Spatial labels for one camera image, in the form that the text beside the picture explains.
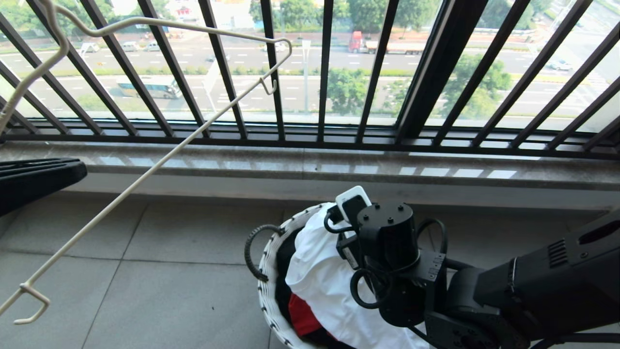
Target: white cloth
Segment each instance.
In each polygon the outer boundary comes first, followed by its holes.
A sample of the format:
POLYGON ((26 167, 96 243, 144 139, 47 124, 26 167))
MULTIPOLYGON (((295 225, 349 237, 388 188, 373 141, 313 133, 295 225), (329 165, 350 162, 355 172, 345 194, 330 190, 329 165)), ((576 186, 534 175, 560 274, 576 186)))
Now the white cloth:
MULTIPOLYGON (((414 348, 427 349, 428 344, 411 330, 387 323, 379 309, 364 309, 351 296, 349 282, 353 270, 336 250, 337 234, 323 226, 326 205, 310 217, 295 238, 295 253, 286 274, 292 292, 312 309, 321 325, 340 342, 357 349, 414 348)), ((345 227, 342 222, 335 228, 345 227)), ((374 302, 370 288, 360 281, 360 297, 374 302)), ((424 324, 418 329, 425 332, 424 324)))

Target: white wicker basket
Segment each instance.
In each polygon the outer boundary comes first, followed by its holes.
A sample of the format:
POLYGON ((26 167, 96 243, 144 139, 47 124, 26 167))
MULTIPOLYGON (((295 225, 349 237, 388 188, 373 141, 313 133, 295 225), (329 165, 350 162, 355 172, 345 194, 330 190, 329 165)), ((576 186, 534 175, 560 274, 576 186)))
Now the white wicker basket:
POLYGON ((278 308, 278 303, 275 299, 275 280, 278 276, 278 270, 276 268, 276 252, 284 240, 286 240, 292 232, 304 227, 308 219, 318 212, 324 205, 326 204, 308 207, 306 210, 297 213, 291 219, 282 223, 279 227, 274 225, 263 225, 256 228, 250 234, 250 237, 246 242, 246 264, 252 274, 259 279, 258 290, 260 308, 265 315, 265 320, 267 321, 269 327, 272 328, 278 339, 290 348, 313 349, 322 347, 301 340, 295 333, 295 330, 280 313, 280 308, 278 308), (267 242, 267 246, 265 246, 262 258, 260 259, 259 268, 256 269, 250 259, 250 246, 254 236, 261 230, 266 229, 274 230, 275 232, 269 242, 267 242))

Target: bus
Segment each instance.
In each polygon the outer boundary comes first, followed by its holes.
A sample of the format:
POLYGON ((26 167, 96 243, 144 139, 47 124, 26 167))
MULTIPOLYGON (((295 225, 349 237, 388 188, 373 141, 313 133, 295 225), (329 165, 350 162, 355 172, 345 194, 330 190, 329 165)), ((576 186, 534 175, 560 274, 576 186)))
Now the bus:
MULTIPOLYGON (((140 76, 142 83, 151 93, 153 98, 177 99, 182 96, 181 90, 174 78, 163 76, 140 76)), ((123 94, 129 97, 139 97, 138 92, 133 87, 128 77, 123 76, 117 79, 118 87, 123 94)))

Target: truck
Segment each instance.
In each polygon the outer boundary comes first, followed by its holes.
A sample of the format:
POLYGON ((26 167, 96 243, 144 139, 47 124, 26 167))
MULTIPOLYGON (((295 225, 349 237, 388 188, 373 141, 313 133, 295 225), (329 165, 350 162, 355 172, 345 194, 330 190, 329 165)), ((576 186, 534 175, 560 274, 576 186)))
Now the truck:
MULTIPOLYGON (((364 40, 360 31, 354 31, 349 40, 348 51, 352 53, 369 53, 377 52, 378 41, 364 40)), ((419 55, 424 51, 424 43, 418 42, 388 42, 386 53, 404 53, 406 55, 419 55)))

